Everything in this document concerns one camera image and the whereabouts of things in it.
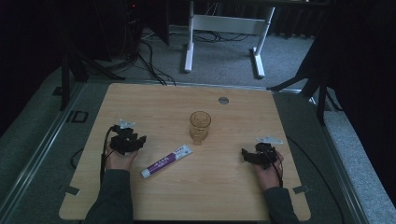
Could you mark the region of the white desk frame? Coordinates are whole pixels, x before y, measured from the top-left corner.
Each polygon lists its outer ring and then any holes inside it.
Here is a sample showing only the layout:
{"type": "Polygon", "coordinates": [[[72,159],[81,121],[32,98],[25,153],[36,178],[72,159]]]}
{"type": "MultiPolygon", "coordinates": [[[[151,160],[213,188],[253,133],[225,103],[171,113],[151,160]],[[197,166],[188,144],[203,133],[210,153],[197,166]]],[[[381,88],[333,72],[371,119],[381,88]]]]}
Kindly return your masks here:
{"type": "Polygon", "coordinates": [[[257,76],[265,77],[262,63],[262,48],[267,37],[270,24],[275,12],[275,7],[269,7],[264,19],[246,19],[224,16],[209,16],[196,14],[194,12],[194,2],[190,1],[189,8],[189,42],[187,45],[184,71],[189,73],[192,70],[194,42],[193,33],[195,31],[209,31],[220,33],[234,33],[240,35],[257,35],[260,39],[252,51],[252,60],[254,62],[257,76]]]}

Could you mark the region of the person's right hand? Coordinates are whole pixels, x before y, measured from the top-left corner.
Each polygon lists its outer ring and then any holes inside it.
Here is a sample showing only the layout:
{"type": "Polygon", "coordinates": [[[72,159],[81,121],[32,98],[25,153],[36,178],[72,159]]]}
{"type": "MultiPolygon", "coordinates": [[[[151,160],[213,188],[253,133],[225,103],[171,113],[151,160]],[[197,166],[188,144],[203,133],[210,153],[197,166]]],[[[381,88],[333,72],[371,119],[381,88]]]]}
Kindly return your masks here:
{"type": "Polygon", "coordinates": [[[262,169],[260,165],[253,164],[253,169],[258,177],[260,187],[263,191],[282,186],[283,156],[277,152],[277,160],[268,169],[262,169]]]}

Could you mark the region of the black metal stand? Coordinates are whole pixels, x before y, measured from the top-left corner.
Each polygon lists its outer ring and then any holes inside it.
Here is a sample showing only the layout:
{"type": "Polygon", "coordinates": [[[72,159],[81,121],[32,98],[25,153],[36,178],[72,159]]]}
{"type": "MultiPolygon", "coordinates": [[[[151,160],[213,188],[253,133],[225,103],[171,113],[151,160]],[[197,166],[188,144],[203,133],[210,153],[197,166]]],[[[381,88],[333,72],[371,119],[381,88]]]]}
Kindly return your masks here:
{"type": "Polygon", "coordinates": [[[99,73],[115,79],[115,80],[124,80],[124,77],[120,77],[110,72],[108,69],[104,68],[99,63],[91,60],[88,56],[78,50],[69,33],[65,29],[59,29],[60,37],[65,45],[66,51],[64,54],[64,58],[62,60],[62,73],[61,73],[61,107],[60,110],[63,111],[66,109],[67,105],[71,99],[70,93],[70,73],[73,73],[75,79],[77,81],[85,82],[88,80],[88,74],[85,70],[84,64],[86,63],[94,70],[99,73]]]}
{"type": "Polygon", "coordinates": [[[269,87],[268,91],[282,91],[288,86],[303,79],[306,80],[301,95],[310,98],[318,91],[317,119],[321,125],[325,125],[324,111],[328,95],[328,83],[332,72],[332,56],[335,48],[328,46],[328,38],[318,35],[306,53],[296,75],[278,85],[269,87]]]}

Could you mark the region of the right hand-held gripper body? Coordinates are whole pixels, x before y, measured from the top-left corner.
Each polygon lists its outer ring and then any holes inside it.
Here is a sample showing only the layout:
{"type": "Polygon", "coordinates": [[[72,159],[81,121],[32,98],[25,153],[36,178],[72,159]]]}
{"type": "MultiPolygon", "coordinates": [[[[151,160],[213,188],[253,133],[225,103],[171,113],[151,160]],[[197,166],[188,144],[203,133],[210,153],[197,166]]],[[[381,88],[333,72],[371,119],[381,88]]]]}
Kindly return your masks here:
{"type": "Polygon", "coordinates": [[[258,143],[264,143],[264,152],[256,152],[258,153],[261,160],[260,166],[262,167],[262,169],[268,169],[277,160],[275,145],[282,145],[283,141],[270,135],[266,135],[264,137],[257,137],[256,141],[258,143]]]}

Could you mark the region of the person's left hand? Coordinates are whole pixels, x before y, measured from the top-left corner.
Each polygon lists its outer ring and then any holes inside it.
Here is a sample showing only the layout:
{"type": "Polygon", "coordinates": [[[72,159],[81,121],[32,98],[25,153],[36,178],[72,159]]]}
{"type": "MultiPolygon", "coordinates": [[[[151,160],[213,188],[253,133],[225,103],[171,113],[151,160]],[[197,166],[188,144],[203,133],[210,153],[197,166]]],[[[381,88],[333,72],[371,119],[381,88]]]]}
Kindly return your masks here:
{"type": "Polygon", "coordinates": [[[106,169],[107,170],[123,170],[130,172],[134,159],[137,157],[138,151],[121,155],[110,145],[106,146],[106,169]]]}

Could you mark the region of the metal floor rail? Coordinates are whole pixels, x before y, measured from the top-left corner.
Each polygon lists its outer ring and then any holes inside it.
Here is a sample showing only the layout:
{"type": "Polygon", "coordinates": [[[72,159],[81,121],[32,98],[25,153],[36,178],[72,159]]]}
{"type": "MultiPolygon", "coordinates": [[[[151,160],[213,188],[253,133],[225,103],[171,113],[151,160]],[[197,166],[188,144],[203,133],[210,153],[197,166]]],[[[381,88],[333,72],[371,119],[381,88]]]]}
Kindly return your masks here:
{"type": "Polygon", "coordinates": [[[314,104],[319,127],[328,145],[329,160],[356,224],[370,224],[367,202],[363,199],[366,179],[376,177],[372,164],[344,112],[327,106],[317,93],[309,97],[314,104]]]}
{"type": "Polygon", "coordinates": [[[0,222],[6,222],[6,220],[12,216],[15,207],[18,205],[25,191],[29,188],[30,183],[35,177],[35,173],[48,154],[59,131],[64,126],[66,119],[71,113],[72,106],[75,104],[75,101],[80,95],[83,87],[84,83],[77,83],[76,86],[71,90],[71,96],[64,109],[58,112],[54,121],[49,126],[46,134],[41,139],[39,145],[35,148],[33,155],[24,165],[18,178],[16,179],[16,182],[12,185],[11,190],[5,199],[0,203],[0,222]]]}

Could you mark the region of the amber glass cup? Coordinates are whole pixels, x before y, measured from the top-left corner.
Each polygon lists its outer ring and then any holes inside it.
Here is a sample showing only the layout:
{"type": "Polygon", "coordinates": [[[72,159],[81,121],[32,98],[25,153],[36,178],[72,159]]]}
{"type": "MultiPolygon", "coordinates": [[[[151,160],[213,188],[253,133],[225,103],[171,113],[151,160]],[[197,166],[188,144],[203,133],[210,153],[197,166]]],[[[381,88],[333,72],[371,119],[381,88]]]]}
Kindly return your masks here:
{"type": "Polygon", "coordinates": [[[199,146],[206,140],[209,127],[211,124],[211,117],[205,111],[195,111],[190,116],[190,136],[192,142],[199,146]]]}

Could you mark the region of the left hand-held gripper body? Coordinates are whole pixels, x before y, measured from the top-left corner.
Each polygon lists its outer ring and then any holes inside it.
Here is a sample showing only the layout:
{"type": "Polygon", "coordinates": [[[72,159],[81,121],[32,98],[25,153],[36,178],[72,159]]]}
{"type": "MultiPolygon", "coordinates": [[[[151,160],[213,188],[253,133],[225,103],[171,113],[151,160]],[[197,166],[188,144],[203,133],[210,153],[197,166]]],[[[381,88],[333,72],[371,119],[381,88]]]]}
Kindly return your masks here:
{"type": "Polygon", "coordinates": [[[121,155],[125,155],[125,147],[135,145],[134,140],[139,138],[138,134],[134,131],[134,126],[134,122],[120,119],[119,123],[112,127],[112,132],[116,133],[116,135],[111,137],[110,147],[121,155]]]}

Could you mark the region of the purple and white toothpaste tube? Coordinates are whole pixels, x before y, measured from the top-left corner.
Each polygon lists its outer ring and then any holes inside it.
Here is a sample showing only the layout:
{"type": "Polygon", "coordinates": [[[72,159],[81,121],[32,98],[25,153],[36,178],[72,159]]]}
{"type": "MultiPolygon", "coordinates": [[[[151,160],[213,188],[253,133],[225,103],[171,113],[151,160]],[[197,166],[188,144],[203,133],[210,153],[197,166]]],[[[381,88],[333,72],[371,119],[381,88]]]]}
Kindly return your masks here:
{"type": "Polygon", "coordinates": [[[190,155],[192,153],[191,148],[184,144],[181,147],[174,150],[172,153],[168,154],[167,156],[155,161],[149,167],[141,172],[143,178],[148,178],[156,173],[160,172],[167,166],[171,165],[172,163],[179,161],[180,159],[190,155]]]}

